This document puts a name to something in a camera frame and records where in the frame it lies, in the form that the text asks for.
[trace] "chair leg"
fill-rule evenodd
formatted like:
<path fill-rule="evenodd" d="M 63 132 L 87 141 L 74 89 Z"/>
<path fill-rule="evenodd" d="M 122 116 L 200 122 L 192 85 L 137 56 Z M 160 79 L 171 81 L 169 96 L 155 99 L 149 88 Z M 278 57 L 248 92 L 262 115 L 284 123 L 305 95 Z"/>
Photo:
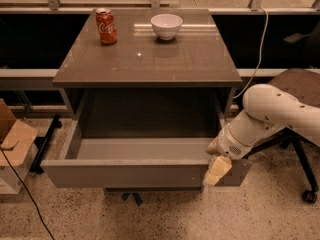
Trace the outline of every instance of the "chair leg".
<path fill-rule="evenodd" d="M 314 204 L 317 201 L 316 192 L 319 190 L 317 180 L 313 174 L 312 168 L 309 164 L 308 158 L 307 158 L 306 153 L 303 149 L 301 141 L 299 140 L 299 137 L 292 138 L 292 145 L 293 145 L 293 147 L 299 157 L 300 163 L 303 167 L 303 170 L 304 170 L 304 172 L 308 178 L 308 181 L 310 183 L 310 186 L 311 186 L 311 191 L 306 190 L 303 193 L 302 198 L 304 201 L 311 203 L 311 204 Z"/>

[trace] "black cord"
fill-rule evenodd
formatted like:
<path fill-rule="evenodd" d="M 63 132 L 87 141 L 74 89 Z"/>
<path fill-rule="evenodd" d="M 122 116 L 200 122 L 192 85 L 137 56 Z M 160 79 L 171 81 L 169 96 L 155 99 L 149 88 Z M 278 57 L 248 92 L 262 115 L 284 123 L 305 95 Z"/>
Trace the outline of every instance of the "black cord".
<path fill-rule="evenodd" d="M 13 170 L 13 172 L 15 173 L 15 175 L 18 177 L 18 179 L 20 180 L 20 182 L 22 183 L 22 185 L 23 185 L 23 186 L 25 187 L 25 189 L 27 190 L 27 193 L 28 193 L 28 195 L 30 196 L 31 201 L 33 202 L 34 206 L 35 206 L 36 209 L 37 209 L 37 212 L 38 212 L 39 218 L 40 218 L 40 220 L 41 220 L 41 222 L 42 222 L 42 225 L 45 227 L 45 229 L 47 230 L 47 232 L 49 233 L 49 235 L 51 236 L 51 238 L 54 240 L 54 237 L 53 237 L 53 235 L 51 234 L 49 228 L 47 227 L 47 225 L 46 225 L 46 224 L 44 223 L 44 221 L 43 221 L 43 218 L 42 218 L 42 215 L 41 215 L 41 213 L 40 213 L 39 207 L 38 207 L 36 201 L 33 199 L 33 197 L 32 197 L 32 195 L 31 195 L 31 193 L 30 193 L 27 185 L 23 182 L 23 180 L 20 178 L 19 174 L 18 174 L 18 173 L 16 172 L 16 170 L 13 168 L 12 164 L 10 163 L 8 157 L 6 156 L 6 154 L 4 153 L 4 151 L 3 151 L 3 149 L 2 149 L 1 147 L 0 147 L 0 150 L 1 150 L 4 158 L 7 160 L 9 166 L 11 167 L 11 169 Z"/>

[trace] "open drawer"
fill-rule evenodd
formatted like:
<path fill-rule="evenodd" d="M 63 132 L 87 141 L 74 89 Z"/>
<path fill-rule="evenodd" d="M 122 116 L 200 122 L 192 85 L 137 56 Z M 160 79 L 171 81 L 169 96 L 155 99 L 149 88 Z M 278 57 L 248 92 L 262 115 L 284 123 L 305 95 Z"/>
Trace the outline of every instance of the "open drawer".
<path fill-rule="evenodd" d="M 57 187 L 200 190 L 217 134 L 214 89 L 87 89 L 59 160 Z"/>

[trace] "can lid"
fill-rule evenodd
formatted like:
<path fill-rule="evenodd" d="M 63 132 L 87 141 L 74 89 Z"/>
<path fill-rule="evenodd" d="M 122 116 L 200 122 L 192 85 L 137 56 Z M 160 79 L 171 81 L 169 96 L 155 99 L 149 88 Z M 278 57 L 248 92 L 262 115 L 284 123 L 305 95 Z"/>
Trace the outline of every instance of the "can lid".
<path fill-rule="evenodd" d="M 111 10 L 106 8 L 99 8 L 96 10 L 96 13 L 109 13 L 109 12 L 111 12 Z"/>

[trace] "brown tabletop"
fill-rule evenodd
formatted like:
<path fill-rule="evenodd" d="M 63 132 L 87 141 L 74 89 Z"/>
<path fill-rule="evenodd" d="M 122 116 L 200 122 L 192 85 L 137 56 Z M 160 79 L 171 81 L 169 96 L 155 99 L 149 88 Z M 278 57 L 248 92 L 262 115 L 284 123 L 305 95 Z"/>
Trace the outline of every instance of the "brown tabletop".
<path fill-rule="evenodd" d="M 91 13 L 53 84 L 65 88 L 236 87 L 241 78 L 206 9 L 113 9 L 118 42 L 102 45 Z M 183 19 L 175 39 L 161 41 L 150 19 Z"/>

